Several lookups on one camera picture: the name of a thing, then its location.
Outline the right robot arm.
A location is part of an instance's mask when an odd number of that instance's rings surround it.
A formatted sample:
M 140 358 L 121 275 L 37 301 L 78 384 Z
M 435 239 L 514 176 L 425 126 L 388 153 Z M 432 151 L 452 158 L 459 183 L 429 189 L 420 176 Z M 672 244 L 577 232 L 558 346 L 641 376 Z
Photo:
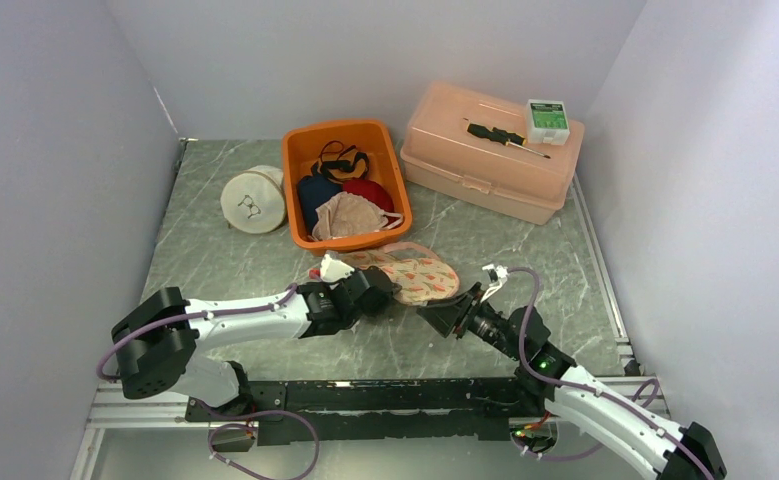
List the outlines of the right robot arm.
M 682 426 L 618 393 L 554 346 L 533 304 L 504 316 L 480 285 L 418 307 L 443 337 L 473 334 L 519 361 L 516 401 L 522 411 L 553 414 L 589 434 L 645 479 L 724 479 L 728 474 L 712 433 Z

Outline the floral mesh laundry bag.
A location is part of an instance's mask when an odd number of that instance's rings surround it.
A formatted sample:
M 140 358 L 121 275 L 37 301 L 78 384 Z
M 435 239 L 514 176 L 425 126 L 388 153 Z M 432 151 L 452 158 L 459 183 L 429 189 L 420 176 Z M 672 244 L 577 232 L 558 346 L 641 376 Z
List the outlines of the floral mesh laundry bag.
M 362 270 L 376 267 L 394 284 L 394 299 L 407 306 L 445 300 L 459 291 L 455 270 L 436 253 L 413 242 L 342 253 L 340 259 Z

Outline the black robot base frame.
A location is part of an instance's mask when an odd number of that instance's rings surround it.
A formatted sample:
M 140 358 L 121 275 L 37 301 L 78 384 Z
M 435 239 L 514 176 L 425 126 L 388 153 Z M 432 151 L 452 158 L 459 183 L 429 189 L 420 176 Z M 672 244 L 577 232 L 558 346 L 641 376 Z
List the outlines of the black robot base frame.
M 293 442 L 474 437 L 504 441 L 545 410 L 520 398 L 513 377 L 413 380 L 254 381 L 252 398 L 207 412 L 190 399 L 190 424 L 260 413 L 261 446 Z

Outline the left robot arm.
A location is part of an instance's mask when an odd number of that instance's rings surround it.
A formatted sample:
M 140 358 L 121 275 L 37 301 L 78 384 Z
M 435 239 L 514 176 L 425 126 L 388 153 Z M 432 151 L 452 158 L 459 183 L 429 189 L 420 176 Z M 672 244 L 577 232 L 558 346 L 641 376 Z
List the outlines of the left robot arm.
M 237 420 L 253 402 L 247 374 L 235 361 L 211 359 L 210 351 L 250 341 L 335 335 L 363 316 L 383 313 L 398 289 L 377 267 L 229 301 L 187 299 L 179 288 L 165 287 L 112 328 L 112 347 L 99 360 L 97 375 L 120 383 L 128 400 L 175 392 Z

